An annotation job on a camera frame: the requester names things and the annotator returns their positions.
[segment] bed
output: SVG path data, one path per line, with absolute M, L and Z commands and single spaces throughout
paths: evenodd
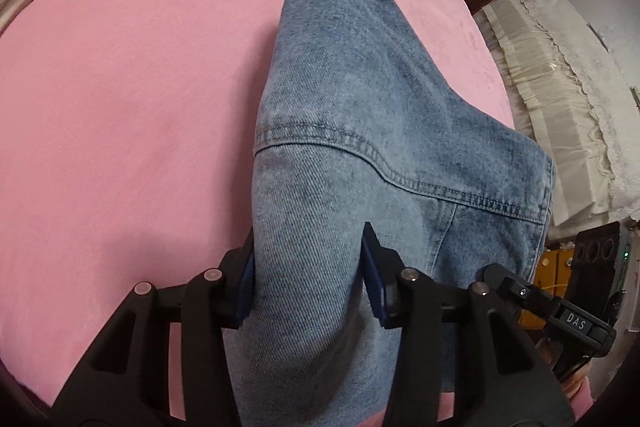
M 499 0 L 475 19 L 516 130 L 556 163 L 548 241 L 640 219 L 640 113 L 598 35 L 568 0 Z
M 464 1 L 396 2 L 451 87 L 513 126 Z M 0 355 L 45 402 L 135 283 L 242 243 L 282 3 L 35 0 L 0 38 Z

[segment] pink blanket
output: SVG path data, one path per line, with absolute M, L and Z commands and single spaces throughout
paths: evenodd
M 0 39 L 0 356 L 47 402 L 140 280 L 251 225 L 283 0 L 36 0 Z M 462 0 L 396 0 L 449 84 L 512 126 Z

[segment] folded denim garment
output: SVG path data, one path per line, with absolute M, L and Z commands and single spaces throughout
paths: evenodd
M 365 221 L 439 282 L 489 263 L 531 277 L 553 179 L 449 88 L 393 0 L 285 0 L 255 138 L 257 293 L 228 343 L 244 425 L 350 427 L 385 406 L 399 330 L 357 274 Z

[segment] black mechanical device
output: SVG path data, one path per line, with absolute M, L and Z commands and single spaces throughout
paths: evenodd
M 222 328 L 239 328 L 254 292 L 253 235 L 229 251 L 218 268 L 186 285 L 156 289 L 138 283 L 102 328 L 49 409 L 38 407 L 0 364 L 0 423 L 7 427 L 240 427 L 226 365 Z M 574 424 L 559 378 L 517 325 L 514 305 L 547 321 L 553 339 L 580 360 L 608 353 L 612 325 L 573 303 L 550 296 L 500 265 L 467 289 L 434 282 L 364 227 L 360 272 L 374 315 L 384 328 L 402 328 L 383 425 L 433 427 L 441 389 L 441 329 L 456 323 L 454 416 L 446 427 L 565 427 Z M 168 402 L 168 334 L 182 324 L 182 387 L 186 419 Z M 610 425 L 635 412 L 640 344 L 580 427 Z

